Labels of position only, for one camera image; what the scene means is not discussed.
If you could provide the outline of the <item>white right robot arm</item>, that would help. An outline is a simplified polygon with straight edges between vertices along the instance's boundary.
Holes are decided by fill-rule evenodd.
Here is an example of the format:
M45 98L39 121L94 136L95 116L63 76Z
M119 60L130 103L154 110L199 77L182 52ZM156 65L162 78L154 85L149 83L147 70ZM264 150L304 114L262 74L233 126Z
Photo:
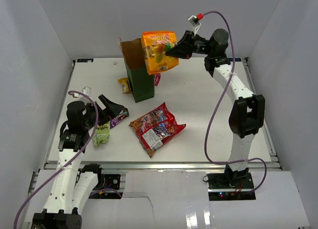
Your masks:
M183 37L166 55L190 59L192 54L204 54L204 66L210 76L224 89L233 103L229 126L233 133L231 154L226 162L224 182L232 189L248 176L248 156L255 135L264 124L265 98L249 90L234 74L234 61L226 55L229 33L217 29L209 40L185 31Z

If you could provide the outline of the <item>orange snack pack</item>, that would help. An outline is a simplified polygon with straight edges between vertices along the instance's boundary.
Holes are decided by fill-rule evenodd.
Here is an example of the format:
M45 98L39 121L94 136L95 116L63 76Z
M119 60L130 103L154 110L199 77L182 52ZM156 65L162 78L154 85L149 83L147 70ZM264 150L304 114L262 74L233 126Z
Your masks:
M179 65L178 58L167 56L177 43L177 36L173 31L143 32L141 44L145 65L149 75L161 74Z

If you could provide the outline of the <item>small yellow snack packet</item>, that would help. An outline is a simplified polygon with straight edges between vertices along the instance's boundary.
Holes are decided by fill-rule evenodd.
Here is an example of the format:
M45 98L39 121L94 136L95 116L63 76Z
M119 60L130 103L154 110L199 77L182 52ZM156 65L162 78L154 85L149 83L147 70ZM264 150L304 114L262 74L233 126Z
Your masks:
M132 93L132 90L131 90L130 84L129 84L129 79L127 77L120 78L117 81L121 86L122 93L124 93L124 94Z

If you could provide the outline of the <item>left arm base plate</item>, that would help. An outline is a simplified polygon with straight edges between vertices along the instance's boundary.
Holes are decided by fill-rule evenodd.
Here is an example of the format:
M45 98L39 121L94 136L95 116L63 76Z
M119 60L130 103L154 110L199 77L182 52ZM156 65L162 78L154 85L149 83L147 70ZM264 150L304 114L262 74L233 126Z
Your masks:
M120 182L120 174L98 174L97 184L94 187L91 195L102 193L118 193L120 189Z

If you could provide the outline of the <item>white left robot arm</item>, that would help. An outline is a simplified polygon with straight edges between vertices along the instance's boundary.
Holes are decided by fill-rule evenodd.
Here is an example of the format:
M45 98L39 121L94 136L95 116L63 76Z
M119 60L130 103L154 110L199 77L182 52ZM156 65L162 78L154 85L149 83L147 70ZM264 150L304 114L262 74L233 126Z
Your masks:
M80 168L85 148L97 130L110 123L125 108L108 100L98 99L104 105L89 100L73 101L67 105L67 120L60 127L58 164L56 173L48 180L53 182L43 210L32 219L34 229L80 229L81 212L92 190L101 188L105 176L99 164Z

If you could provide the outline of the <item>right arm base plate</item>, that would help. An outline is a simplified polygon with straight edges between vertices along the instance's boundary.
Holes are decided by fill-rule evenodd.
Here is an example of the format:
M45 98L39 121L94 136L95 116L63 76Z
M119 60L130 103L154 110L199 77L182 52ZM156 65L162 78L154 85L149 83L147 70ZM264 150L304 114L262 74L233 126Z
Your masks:
M251 173L246 178L229 183L224 173L209 173L203 177L208 185L209 201L256 200Z

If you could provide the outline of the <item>large red candy bag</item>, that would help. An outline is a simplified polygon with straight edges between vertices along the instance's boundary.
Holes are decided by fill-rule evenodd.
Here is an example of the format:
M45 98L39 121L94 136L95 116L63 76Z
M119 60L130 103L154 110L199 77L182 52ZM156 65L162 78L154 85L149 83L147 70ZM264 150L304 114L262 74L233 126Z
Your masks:
M134 130L149 157L153 157L158 149L186 127L185 124L177 123L165 103L130 122L129 126Z

